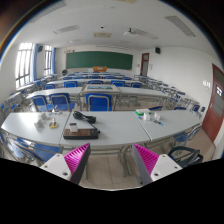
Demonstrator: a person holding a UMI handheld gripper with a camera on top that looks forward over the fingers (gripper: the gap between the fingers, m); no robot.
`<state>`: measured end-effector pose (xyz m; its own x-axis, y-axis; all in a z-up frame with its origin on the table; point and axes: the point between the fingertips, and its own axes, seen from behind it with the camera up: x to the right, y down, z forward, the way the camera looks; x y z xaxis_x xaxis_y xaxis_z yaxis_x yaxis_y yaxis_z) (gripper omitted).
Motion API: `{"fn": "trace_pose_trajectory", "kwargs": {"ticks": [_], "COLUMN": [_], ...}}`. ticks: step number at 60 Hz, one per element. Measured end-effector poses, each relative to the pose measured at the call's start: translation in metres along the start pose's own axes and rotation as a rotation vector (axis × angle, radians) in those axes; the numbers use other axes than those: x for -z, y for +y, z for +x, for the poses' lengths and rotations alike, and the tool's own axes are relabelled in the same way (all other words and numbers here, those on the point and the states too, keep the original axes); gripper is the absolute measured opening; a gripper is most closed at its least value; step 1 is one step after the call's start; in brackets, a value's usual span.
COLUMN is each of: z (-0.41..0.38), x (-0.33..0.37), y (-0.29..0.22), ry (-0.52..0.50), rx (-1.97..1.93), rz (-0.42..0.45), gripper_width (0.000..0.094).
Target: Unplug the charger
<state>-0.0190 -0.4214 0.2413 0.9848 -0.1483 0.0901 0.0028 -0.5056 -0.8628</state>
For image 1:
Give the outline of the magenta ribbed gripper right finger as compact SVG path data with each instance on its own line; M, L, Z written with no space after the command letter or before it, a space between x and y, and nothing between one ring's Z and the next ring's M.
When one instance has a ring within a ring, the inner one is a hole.
M140 174L139 180L142 186L181 170L181 167L168 155L158 155L136 143L132 144L132 155Z

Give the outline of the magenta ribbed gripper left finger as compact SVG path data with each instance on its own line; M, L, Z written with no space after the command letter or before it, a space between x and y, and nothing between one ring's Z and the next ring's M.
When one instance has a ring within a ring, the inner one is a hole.
M65 155L55 154L41 166L41 169L78 185L90 152L90 144L87 143L71 150Z

